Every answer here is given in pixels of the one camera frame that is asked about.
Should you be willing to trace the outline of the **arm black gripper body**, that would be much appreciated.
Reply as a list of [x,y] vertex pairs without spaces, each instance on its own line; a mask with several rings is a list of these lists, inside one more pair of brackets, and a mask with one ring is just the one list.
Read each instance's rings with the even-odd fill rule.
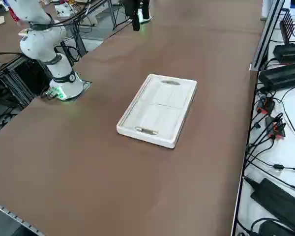
[[135,10],[142,4],[143,6],[149,6],[150,0],[123,0],[123,5],[126,10]]

